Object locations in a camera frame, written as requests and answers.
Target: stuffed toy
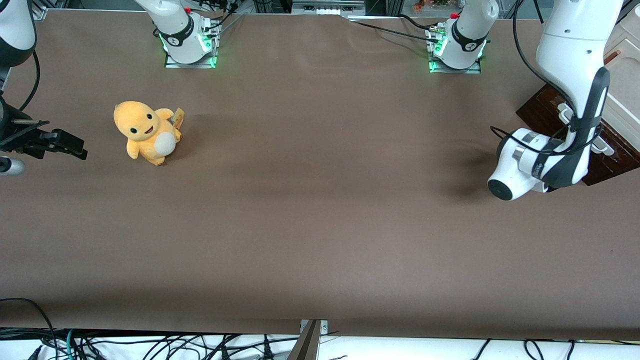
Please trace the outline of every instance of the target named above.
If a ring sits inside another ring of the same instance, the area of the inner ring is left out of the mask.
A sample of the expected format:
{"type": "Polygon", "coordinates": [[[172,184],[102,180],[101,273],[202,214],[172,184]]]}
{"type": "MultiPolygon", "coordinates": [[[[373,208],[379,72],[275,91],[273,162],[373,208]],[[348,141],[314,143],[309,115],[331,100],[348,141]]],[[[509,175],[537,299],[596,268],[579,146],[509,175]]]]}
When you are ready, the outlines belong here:
{"type": "Polygon", "coordinates": [[[122,102],[113,111],[118,130],[128,138],[127,154],[132,159],[141,154],[154,165],[164,165],[164,157],[182,139],[179,129],[183,119],[184,111],[180,108],[175,114],[169,109],[153,111],[138,101],[122,102]]]}

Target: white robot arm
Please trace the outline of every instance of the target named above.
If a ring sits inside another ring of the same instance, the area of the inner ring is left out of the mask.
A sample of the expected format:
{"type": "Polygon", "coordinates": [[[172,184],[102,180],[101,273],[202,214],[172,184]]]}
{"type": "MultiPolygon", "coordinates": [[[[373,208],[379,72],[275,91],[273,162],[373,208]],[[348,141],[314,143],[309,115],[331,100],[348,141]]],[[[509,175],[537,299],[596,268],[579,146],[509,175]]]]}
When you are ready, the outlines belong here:
{"type": "Polygon", "coordinates": [[[183,64],[194,63],[212,51],[211,43],[203,37],[211,36],[211,20],[197,13],[187,13],[179,0],[135,0],[147,11],[160,32],[166,52],[183,64]]]}
{"type": "Polygon", "coordinates": [[[500,141],[498,165],[488,180],[496,197],[514,200],[529,190],[571,186],[587,174],[590,143],[609,89],[604,47],[622,2],[555,0],[536,61],[544,78],[566,95],[573,117],[564,141],[529,129],[518,129],[500,141]]]}
{"type": "MultiPolygon", "coordinates": [[[[0,0],[0,67],[18,66],[35,54],[36,31],[31,15],[31,0],[0,0]]],[[[61,129],[40,129],[49,121],[33,120],[22,112],[35,93],[18,109],[7,104],[0,92],[0,151],[18,152],[42,159],[46,152],[63,152],[85,160],[84,140],[61,129]]],[[[0,156],[0,176],[20,175],[21,160],[0,156]]]]}
{"type": "Polygon", "coordinates": [[[0,67],[24,63],[35,47],[31,0],[0,0],[0,67]]]}
{"type": "Polygon", "coordinates": [[[486,45],[486,37],[499,12],[496,0],[467,0],[460,17],[439,25],[445,28],[446,37],[433,54],[451,69],[471,67],[486,45]]]}

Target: black cable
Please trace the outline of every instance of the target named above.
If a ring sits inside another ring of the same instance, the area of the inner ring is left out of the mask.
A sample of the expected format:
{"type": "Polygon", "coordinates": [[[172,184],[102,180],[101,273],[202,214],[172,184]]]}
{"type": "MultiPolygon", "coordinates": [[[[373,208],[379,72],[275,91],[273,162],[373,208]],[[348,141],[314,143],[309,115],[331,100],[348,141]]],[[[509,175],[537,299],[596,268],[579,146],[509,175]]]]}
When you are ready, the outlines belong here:
{"type": "Polygon", "coordinates": [[[573,348],[575,348],[575,341],[569,340],[571,346],[569,347],[569,352],[566,353],[566,360],[571,360],[571,354],[573,354],[573,348]]]}
{"type": "MultiPolygon", "coordinates": [[[[600,134],[602,134],[602,125],[598,126],[598,129],[596,130],[595,134],[593,134],[593,137],[586,143],[578,146],[577,148],[571,148],[571,146],[569,146],[569,148],[567,150],[564,151],[555,151],[555,150],[537,150],[532,148],[531,146],[529,146],[528,144],[520,141],[520,139],[517,139],[515,136],[509,134],[508,132],[506,132],[505,130],[502,130],[499,127],[495,127],[495,126],[490,126],[489,129],[491,129],[491,131],[498,136],[499,138],[504,138],[503,136],[500,136],[499,134],[497,134],[497,132],[500,132],[502,134],[504,134],[504,136],[514,140],[515,142],[517,142],[520,146],[525,147],[528,150],[531,150],[533,152],[537,152],[538,154],[542,154],[542,155],[571,155],[571,154],[575,154],[576,152],[580,152],[581,150],[583,150],[585,147],[590,146],[597,138],[598,136],[600,136],[600,134]]],[[[549,140],[551,139],[555,139],[556,134],[554,134],[554,136],[552,136],[551,138],[549,138],[549,140]]]]}
{"type": "Polygon", "coordinates": [[[40,315],[42,315],[42,318],[44,319],[44,321],[47,322],[47,326],[49,327],[49,331],[51,332],[51,337],[53,338],[53,343],[56,345],[56,359],[58,359],[59,356],[60,356],[60,354],[58,353],[58,350],[59,350],[58,349],[58,338],[56,337],[56,334],[53,331],[53,325],[51,324],[51,321],[49,320],[49,317],[47,316],[47,314],[45,314],[44,310],[42,310],[42,308],[38,304],[36,304],[35,301],[33,301],[31,299],[24,298],[24,297],[8,297],[8,298],[5,298],[5,299],[0,299],[0,302],[4,302],[4,301],[23,301],[23,302],[28,302],[33,307],[35,307],[36,310],[38,310],[40,315]]]}
{"type": "Polygon", "coordinates": [[[545,357],[542,356],[542,351],[540,350],[540,347],[538,346],[538,344],[530,339],[526,339],[524,341],[524,351],[527,353],[527,355],[531,358],[531,360],[545,360],[545,357]],[[540,355],[539,359],[536,359],[535,357],[533,357],[533,355],[531,355],[531,353],[529,352],[529,348],[527,347],[529,345],[529,343],[532,343],[533,346],[536,347],[536,350],[538,351],[538,354],[540,355]]]}
{"type": "Polygon", "coordinates": [[[33,83],[33,88],[31,89],[31,93],[29,94],[29,96],[27,97],[27,99],[24,101],[24,104],[22,104],[22,106],[20,107],[20,111],[24,110],[24,108],[27,107],[27,105],[31,102],[31,100],[33,99],[33,96],[36,94],[36,91],[38,91],[38,85],[40,84],[40,61],[38,60],[38,55],[36,54],[36,51],[33,51],[33,62],[35,62],[36,64],[36,81],[35,83],[33,83]]]}
{"type": "Polygon", "coordinates": [[[180,350],[180,349],[182,349],[182,348],[185,348],[185,346],[186,346],[188,343],[192,342],[193,340],[196,340],[196,339],[197,339],[197,338],[199,338],[199,337],[200,337],[200,335],[196,335],[196,336],[192,337],[191,339],[186,340],[185,342],[183,342],[183,343],[182,343],[182,345],[180,345],[179,347],[177,347],[177,348],[170,348],[170,349],[169,349],[169,351],[166,353],[166,360],[169,360],[169,358],[170,358],[172,355],[174,355],[176,352],[178,352],[178,350],[180,350]]]}
{"type": "Polygon", "coordinates": [[[538,20],[540,20],[540,24],[544,24],[545,21],[542,19],[542,13],[540,12],[540,5],[538,5],[538,0],[533,0],[533,5],[536,7],[536,12],[538,13],[538,20]]]}
{"type": "Polygon", "coordinates": [[[640,344],[637,344],[637,343],[628,343],[626,341],[620,341],[620,340],[611,340],[611,341],[613,341],[615,343],[619,343],[619,344],[624,344],[624,345],[640,345],[640,344]]]}
{"type": "Polygon", "coordinates": [[[31,130],[37,129],[40,126],[43,126],[43,125],[47,125],[48,123],[49,123],[49,121],[38,121],[36,124],[30,125],[28,127],[25,127],[24,129],[18,131],[17,133],[14,133],[13,135],[11,135],[11,136],[5,138],[4,140],[0,141],[0,147],[5,146],[6,144],[14,141],[15,139],[19,138],[20,136],[30,132],[31,130]]]}
{"type": "Polygon", "coordinates": [[[149,356],[149,354],[151,354],[151,351],[153,351],[153,350],[156,348],[156,346],[160,345],[160,343],[161,343],[162,341],[167,341],[168,339],[169,339],[169,336],[165,336],[165,337],[164,337],[164,339],[162,339],[162,340],[158,341],[154,346],[152,346],[152,347],[147,351],[147,353],[142,357],[142,360],[145,360],[145,359],[147,358],[147,356],[149,356]]]}
{"type": "Polygon", "coordinates": [[[478,360],[478,359],[480,359],[480,357],[482,356],[482,353],[483,353],[483,351],[484,351],[484,348],[486,348],[486,346],[487,346],[487,345],[489,345],[489,341],[491,341],[491,339],[487,339],[487,340],[482,344],[482,346],[480,347],[480,350],[478,350],[478,353],[476,354],[476,356],[475,356],[473,359],[471,359],[471,360],[478,360]]]}
{"type": "Polygon", "coordinates": [[[82,347],[79,347],[76,341],[73,339],[71,339],[71,347],[74,349],[74,358],[76,359],[80,358],[80,360],[87,360],[86,354],[84,353],[83,350],[81,350],[82,347]]]}
{"type": "MultiPolygon", "coordinates": [[[[569,343],[571,343],[571,346],[569,346],[569,351],[566,353],[566,360],[571,360],[571,355],[573,354],[573,350],[575,348],[575,340],[569,340],[569,343]]],[[[542,355],[542,350],[540,350],[540,347],[538,346],[538,344],[531,339],[526,339],[524,341],[524,351],[527,353],[527,355],[531,358],[531,360],[545,360],[545,357],[542,355]],[[539,359],[536,359],[530,352],[529,352],[529,343],[532,343],[534,347],[536,347],[536,350],[538,351],[538,355],[540,355],[539,359]]]]}
{"type": "Polygon", "coordinates": [[[518,0],[518,2],[515,3],[515,5],[513,5],[513,40],[515,41],[516,50],[518,51],[518,54],[520,55],[520,58],[522,59],[522,62],[524,62],[524,65],[526,65],[527,68],[529,68],[529,70],[531,70],[531,72],[533,72],[533,74],[538,77],[538,79],[546,82],[552,88],[554,88],[558,93],[560,93],[560,95],[562,95],[564,97],[564,99],[567,102],[567,104],[569,104],[569,107],[571,109],[575,109],[575,106],[573,105],[573,103],[571,101],[571,98],[569,98],[569,96],[564,91],[562,91],[562,89],[560,89],[558,86],[556,86],[556,84],[551,82],[551,80],[547,79],[543,74],[540,74],[531,65],[531,63],[529,63],[529,60],[527,60],[526,56],[524,56],[524,53],[522,52],[522,48],[520,47],[520,40],[518,39],[518,25],[517,24],[518,24],[518,10],[520,9],[520,5],[522,5],[523,2],[524,2],[524,0],[518,0]]]}
{"type": "Polygon", "coordinates": [[[407,34],[407,33],[401,33],[400,31],[385,29],[385,28],[381,28],[379,26],[370,25],[370,24],[364,24],[363,22],[357,22],[357,21],[354,21],[354,22],[356,24],[358,24],[358,25],[366,26],[366,27],[372,28],[372,29],[378,29],[378,30],[386,31],[386,32],[392,33],[392,34],[402,35],[404,37],[416,38],[418,40],[423,40],[423,41],[428,41],[428,42],[438,42],[436,39],[432,39],[432,38],[417,37],[415,35],[411,35],[411,34],[407,34]]]}
{"type": "Polygon", "coordinates": [[[419,29],[423,29],[423,30],[428,30],[431,26],[436,26],[436,25],[438,25],[438,23],[437,23],[437,22],[436,22],[436,23],[434,23],[434,24],[431,24],[431,25],[420,25],[420,24],[418,24],[417,22],[415,22],[412,18],[410,18],[409,16],[407,16],[407,15],[405,15],[405,14],[403,14],[403,13],[402,13],[402,14],[400,14],[400,15],[398,15],[398,17],[401,17],[401,18],[403,18],[403,19],[408,20],[409,22],[411,22],[411,24],[412,24],[413,26],[415,26],[416,28],[419,28],[419,29]]]}

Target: table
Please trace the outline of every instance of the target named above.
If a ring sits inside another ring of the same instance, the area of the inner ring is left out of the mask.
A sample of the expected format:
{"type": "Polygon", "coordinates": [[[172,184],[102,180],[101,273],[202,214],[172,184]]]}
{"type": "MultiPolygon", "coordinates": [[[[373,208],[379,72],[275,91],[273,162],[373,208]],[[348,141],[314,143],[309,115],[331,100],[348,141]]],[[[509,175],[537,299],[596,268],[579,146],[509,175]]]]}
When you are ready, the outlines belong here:
{"type": "MultiPolygon", "coordinates": [[[[419,35],[399,19],[376,24],[419,35]]],[[[0,182],[0,296],[55,327],[640,339],[640,172],[514,202],[485,181],[541,83],[498,21],[481,75],[336,16],[246,16],[218,68],[164,69],[144,13],[50,11],[27,113],[89,157],[0,182]],[[113,107],[186,112],[164,167],[113,107]]],[[[533,58],[540,25],[522,21],[533,58]]],[[[33,63],[6,90],[20,104],[33,63]]],[[[0,326],[44,326],[5,304],[0,326]]]]}

